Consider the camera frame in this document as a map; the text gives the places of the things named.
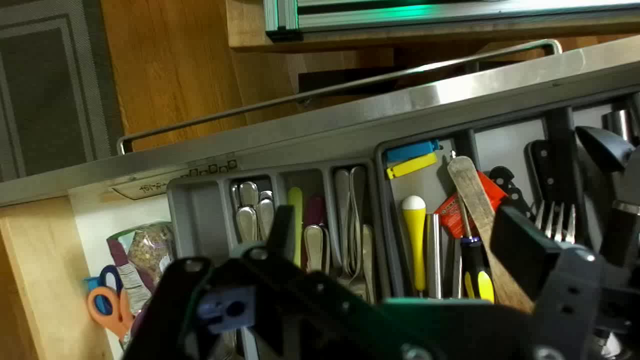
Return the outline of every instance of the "scissors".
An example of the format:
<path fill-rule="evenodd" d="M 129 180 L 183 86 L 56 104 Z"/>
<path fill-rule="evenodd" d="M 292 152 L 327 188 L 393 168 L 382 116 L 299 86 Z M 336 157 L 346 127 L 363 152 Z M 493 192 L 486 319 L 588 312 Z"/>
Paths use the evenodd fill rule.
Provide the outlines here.
<path fill-rule="evenodd" d="M 95 304 L 98 296 L 104 296 L 111 303 L 111 314 L 105 315 L 100 312 Z M 120 295 L 112 288 L 98 286 L 89 292 L 86 300 L 87 308 L 91 317 L 103 327 L 109 329 L 120 338 L 121 342 L 133 324 L 133 314 L 129 309 L 129 297 L 126 291 L 121 291 Z"/>

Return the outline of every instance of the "metal fork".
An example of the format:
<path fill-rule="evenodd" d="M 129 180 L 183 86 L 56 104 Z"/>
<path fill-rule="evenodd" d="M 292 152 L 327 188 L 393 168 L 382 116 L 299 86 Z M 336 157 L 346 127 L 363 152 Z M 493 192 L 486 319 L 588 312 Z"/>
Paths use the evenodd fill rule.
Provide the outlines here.
<path fill-rule="evenodd" d="M 549 207 L 549 215 L 547 216 L 547 223 L 545 224 L 545 236 L 547 238 L 553 239 L 557 242 L 561 242 L 563 240 L 563 222 L 564 222 L 564 203 L 560 203 L 560 208 L 557 211 L 558 216 L 556 220 L 556 231 L 552 237 L 552 228 L 554 223 L 554 213 L 556 212 L 556 202 L 551 202 L 551 207 Z M 542 200 L 540 203 L 540 207 L 538 208 L 538 213 L 536 214 L 536 227 L 542 230 L 542 220 L 545 213 L 545 201 Z M 575 205 L 571 205 L 571 210 L 569 211 L 569 221 L 567 224 L 567 230 L 564 232 L 564 240 L 568 243 L 575 243 Z"/>

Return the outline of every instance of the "open drawer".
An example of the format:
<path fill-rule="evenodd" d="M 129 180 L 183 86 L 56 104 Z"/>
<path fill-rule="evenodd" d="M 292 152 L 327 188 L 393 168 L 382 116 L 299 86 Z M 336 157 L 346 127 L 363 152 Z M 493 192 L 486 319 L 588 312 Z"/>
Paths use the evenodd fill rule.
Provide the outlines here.
<path fill-rule="evenodd" d="M 381 205 L 374 205 L 372 217 L 380 218 L 374 226 L 380 234 L 377 240 L 383 242 L 380 253 L 386 255 L 390 296 L 406 295 L 401 251 L 394 239 L 397 232 L 385 224 L 387 215 L 395 211 L 390 206 L 395 200 L 385 195 L 388 182 L 373 177 L 383 171 L 384 146 L 427 138 L 446 140 L 471 128 L 480 168 L 488 170 L 508 160 L 507 166 L 517 172 L 518 185 L 527 193 L 526 175 L 517 158 L 520 155 L 508 155 L 521 154 L 514 149 L 542 138 L 538 117 L 546 111 L 571 106 L 576 124 L 596 125 L 600 115 L 611 110 L 612 101 L 640 91 L 638 49 L 640 38 L 627 38 L 0 183 L 0 204 L 13 205 L 0 210 L 4 244 L 0 261 L 9 264 L 3 271 L 14 294 L 11 305 L 3 309 L 7 317 L 18 314 L 15 322 L 23 324 L 9 341 L 24 344 L 22 348 L 40 359 L 109 358 L 110 353 L 118 358 L 117 340 L 108 334 L 110 351 L 104 331 L 86 313 L 82 279 L 97 275 L 111 262 L 105 242 L 108 236 L 145 222 L 185 215 L 175 212 L 175 203 L 172 214 L 166 195 L 167 184 L 180 178 L 175 189 L 211 181 L 213 192 L 226 199 L 229 181 L 236 174 L 243 177 L 240 172 L 261 173 L 277 192 L 278 184 L 286 187 L 295 180 L 295 176 L 287 177 L 290 172 L 316 169 L 324 174 L 323 166 L 344 164 L 349 159 L 369 164 L 370 189 L 378 189 L 372 197 L 379 198 Z M 422 70 L 437 67 L 426 65 Z M 492 141 L 496 131 L 513 136 L 498 146 Z M 391 140 L 393 143 L 376 150 Z M 121 142 L 123 152 L 127 141 Z M 408 181 L 408 191 L 425 192 L 424 187 L 410 188 L 420 186 L 419 182 Z M 429 200 L 433 204 L 450 188 L 445 184 L 438 191 Z M 330 191 L 325 197 L 331 197 Z M 233 223 L 223 218 L 220 224 L 230 249 L 236 236 Z M 195 241 L 197 237 L 184 240 Z M 193 247 L 183 254 L 196 253 L 199 250 Z"/>

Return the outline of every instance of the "bolt hole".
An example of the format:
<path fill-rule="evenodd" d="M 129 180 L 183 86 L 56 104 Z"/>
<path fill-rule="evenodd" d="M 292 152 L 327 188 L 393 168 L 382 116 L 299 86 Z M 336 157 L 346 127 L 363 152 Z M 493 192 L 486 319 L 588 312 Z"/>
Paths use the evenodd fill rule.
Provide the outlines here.
<path fill-rule="evenodd" d="M 568 315 L 573 314 L 573 308 L 571 306 L 569 306 L 569 305 L 566 305 L 566 304 L 560 306 L 560 311 L 562 311 L 563 313 L 568 314 Z"/>
<path fill-rule="evenodd" d="M 244 313 L 244 303 L 240 301 L 234 301 L 227 307 L 227 315 L 235 318 Z"/>

